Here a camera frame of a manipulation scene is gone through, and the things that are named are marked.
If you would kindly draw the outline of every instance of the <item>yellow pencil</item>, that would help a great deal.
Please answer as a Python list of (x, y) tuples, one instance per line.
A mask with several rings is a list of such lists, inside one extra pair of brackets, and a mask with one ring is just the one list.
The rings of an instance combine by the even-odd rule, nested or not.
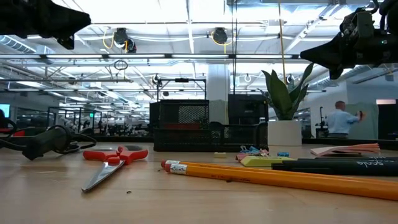
[(189, 175), (194, 177), (398, 200), (398, 182), (384, 180), (376, 181), (371, 179), (322, 174), (306, 175), (299, 172), (278, 170), (254, 172), (185, 164), (166, 164), (165, 170), (172, 174)]
[[(308, 177), (318, 177), (320, 174), (311, 174), (311, 173), (300, 173), (300, 172), (291, 172), (291, 171), (281, 171), (281, 170), (269, 170), (269, 169), (256, 169), (256, 168), (247, 168), (247, 167), (237, 167), (237, 166), (224, 166), (224, 165), (215, 165), (215, 164), (204, 164), (204, 163), (198, 163), (198, 162), (182, 162), (182, 161), (173, 161), (173, 160), (163, 160), (161, 162), (161, 166), (165, 168), (165, 165), (167, 164), (183, 164), (183, 165), (189, 165), (189, 166), (198, 166), (198, 167), (207, 167), (207, 168), (219, 168), (219, 169), (229, 169), (229, 170), (241, 170), (241, 171), (253, 171), (253, 172), (261, 172), (264, 174), (276, 174), (276, 173), (281, 173), (281, 174), (286, 174), (290, 173), (291, 175), (300, 175), (300, 176), (308, 176)], [(351, 180), (351, 177), (344, 177), (344, 176), (337, 176), (337, 175), (328, 175), (329, 179), (346, 179), (346, 180)], [(382, 182), (385, 184), (386, 182), (383, 180), (376, 180), (372, 179), (373, 182)]]

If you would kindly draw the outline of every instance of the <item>blue shirt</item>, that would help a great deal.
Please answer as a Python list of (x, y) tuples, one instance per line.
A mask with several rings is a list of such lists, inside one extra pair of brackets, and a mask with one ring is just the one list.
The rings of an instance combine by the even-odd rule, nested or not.
[(329, 133), (349, 134), (351, 125), (358, 121), (359, 118), (357, 116), (336, 109), (329, 114), (327, 119)]

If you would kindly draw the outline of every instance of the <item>scissors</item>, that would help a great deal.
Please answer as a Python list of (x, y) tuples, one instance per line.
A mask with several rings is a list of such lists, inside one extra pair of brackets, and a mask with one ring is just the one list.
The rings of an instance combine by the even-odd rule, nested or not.
[(147, 155), (147, 149), (129, 151), (126, 146), (119, 146), (116, 151), (84, 151), (83, 157), (86, 160), (102, 161), (103, 165), (81, 190), (84, 193), (88, 192), (123, 165), (129, 165), (132, 161), (144, 159)]

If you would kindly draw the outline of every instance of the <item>wire mesh basket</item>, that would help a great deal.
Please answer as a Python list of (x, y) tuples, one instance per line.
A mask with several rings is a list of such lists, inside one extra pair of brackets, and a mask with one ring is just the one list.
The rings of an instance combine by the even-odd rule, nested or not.
[(241, 146), (267, 147), (267, 123), (221, 125), (209, 129), (155, 129), (155, 151), (239, 152)]
[(161, 100), (161, 129), (206, 129), (209, 123), (208, 100)]

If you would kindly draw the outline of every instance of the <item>table surface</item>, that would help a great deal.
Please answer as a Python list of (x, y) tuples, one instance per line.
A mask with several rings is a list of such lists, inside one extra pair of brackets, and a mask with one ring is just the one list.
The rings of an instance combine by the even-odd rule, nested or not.
[[(29, 161), (20, 152), (0, 150), (1, 223), (397, 223), (398, 202), (166, 174), (162, 159), (239, 164), (232, 153), (215, 159), (212, 153), (154, 152), (151, 143), (135, 145), (150, 150), (147, 159), (123, 167), (87, 194), (81, 187), (101, 162), (85, 161), (81, 152), (50, 152)], [(311, 147), (318, 146), (270, 152), (312, 157)], [(398, 151), (382, 155), (398, 156)]]

